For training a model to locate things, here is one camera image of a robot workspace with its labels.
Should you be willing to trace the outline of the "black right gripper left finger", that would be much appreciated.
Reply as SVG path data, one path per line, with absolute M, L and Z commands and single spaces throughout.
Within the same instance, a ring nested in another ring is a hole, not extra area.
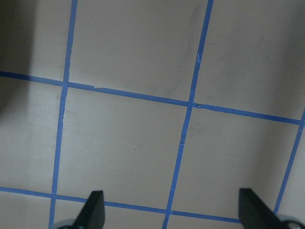
M 73 229 L 102 229 L 105 223 L 105 205 L 103 191 L 92 191 L 79 215 Z

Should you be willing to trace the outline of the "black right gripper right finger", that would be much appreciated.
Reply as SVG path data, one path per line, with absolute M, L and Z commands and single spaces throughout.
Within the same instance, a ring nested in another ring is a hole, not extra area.
M 238 218 L 244 229 L 288 229 L 250 188 L 240 188 Z

